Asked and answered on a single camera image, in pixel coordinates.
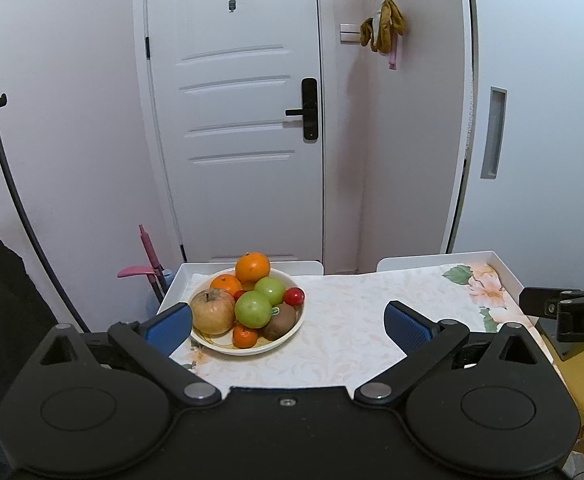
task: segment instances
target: black metal pole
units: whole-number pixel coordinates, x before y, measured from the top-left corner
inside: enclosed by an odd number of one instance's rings
[[[5,106],[6,103],[7,103],[7,97],[5,94],[3,94],[0,97],[0,107]],[[23,203],[21,202],[21,197],[19,197],[19,193],[16,189],[16,185],[15,185],[14,179],[12,177],[12,172],[10,171],[10,167],[8,165],[8,160],[7,160],[7,157],[5,156],[5,150],[3,149],[3,143],[1,141],[1,134],[0,134],[0,165],[1,165],[1,171],[3,171],[3,177],[5,179],[5,183],[7,184],[7,187],[8,187],[8,191],[10,192],[10,196],[12,197],[12,201],[14,202],[14,207],[16,208],[16,212],[19,215],[19,219],[21,220],[21,224],[23,225],[23,228],[25,229],[25,233],[28,235],[30,243],[32,244],[32,247],[34,248],[34,252],[37,253],[38,259],[41,262],[41,265],[43,266],[43,268],[45,269],[45,272],[48,275],[48,278],[50,278],[50,281],[52,282],[52,285],[54,285],[56,292],[61,297],[61,300],[63,301],[63,303],[65,303],[67,309],[70,311],[70,314],[72,314],[72,317],[75,319],[76,323],[79,325],[79,327],[81,327],[81,330],[83,330],[84,332],[89,332],[90,329],[85,324],[85,321],[80,316],[80,314],[76,311],[76,308],[72,304],[72,301],[70,300],[70,298],[66,294],[66,291],[64,290],[63,286],[61,285],[61,282],[58,280],[56,274],[54,273],[54,269],[52,269],[52,266],[50,265],[50,262],[48,261],[47,256],[43,252],[43,248],[41,247],[41,244],[38,243],[37,235],[34,233],[34,229],[32,229],[32,225],[30,224],[30,220],[28,219],[28,215],[25,212],[25,209],[23,207]]]

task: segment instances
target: white plate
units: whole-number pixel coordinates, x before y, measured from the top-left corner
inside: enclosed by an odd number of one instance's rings
[[[188,298],[188,303],[190,303],[192,301],[192,298],[194,298],[194,296],[196,296],[202,290],[210,288],[210,283],[212,283],[212,280],[214,280],[217,276],[220,276],[221,274],[234,275],[234,268],[222,270],[221,272],[217,272],[216,274],[210,276],[208,280],[205,280],[192,292],[192,295]],[[270,276],[272,278],[277,278],[281,283],[283,283],[283,285],[286,286],[286,289],[292,286],[296,286],[296,283],[292,279],[292,276],[284,272],[281,272],[280,270],[276,269],[270,270]],[[228,332],[224,334],[211,336],[208,334],[203,334],[203,332],[199,332],[196,328],[192,327],[191,337],[192,339],[194,339],[194,341],[200,343],[201,345],[213,349],[216,352],[220,352],[221,354],[226,355],[262,354],[264,352],[269,352],[270,350],[275,349],[277,346],[282,345],[285,341],[290,339],[298,331],[298,329],[301,328],[301,323],[303,323],[305,316],[306,314],[304,306],[303,305],[298,306],[296,308],[296,325],[292,327],[292,330],[290,330],[283,337],[278,338],[276,341],[268,341],[267,339],[261,336],[259,337],[259,340],[257,341],[256,345],[254,345],[252,348],[245,349],[236,348],[232,344],[232,329],[230,329]]]

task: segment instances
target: white cabinet door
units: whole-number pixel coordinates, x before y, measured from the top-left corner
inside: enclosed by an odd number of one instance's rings
[[[476,20],[476,128],[453,249],[494,250],[525,285],[584,286],[584,0],[476,0]],[[496,178],[482,178],[492,88],[507,92],[502,144]]]
[[[147,1],[158,126],[188,260],[247,251],[321,260],[322,134],[305,140],[300,117],[285,115],[301,107],[304,78],[320,93],[317,0]]]

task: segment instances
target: floral tablecloth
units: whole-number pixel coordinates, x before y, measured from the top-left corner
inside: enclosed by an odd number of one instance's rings
[[[195,275],[182,294],[206,276]],[[433,321],[452,318],[474,332],[496,332],[517,321],[540,335],[486,265],[448,264],[347,276],[295,276],[306,292],[306,320],[298,333],[265,354],[226,356],[187,339],[172,358],[227,395],[231,386],[263,388],[347,387],[351,395],[405,357],[386,335],[383,314],[399,300]]]

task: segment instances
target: blue gripper pad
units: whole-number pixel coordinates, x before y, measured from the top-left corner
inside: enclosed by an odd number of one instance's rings
[[[431,341],[438,333],[436,323],[400,301],[387,304],[383,322],[389,338],[408,355]]]
[[[138,333],[164,355],[171,355],[192,332],[192,310],[177,303],[139,326]]]

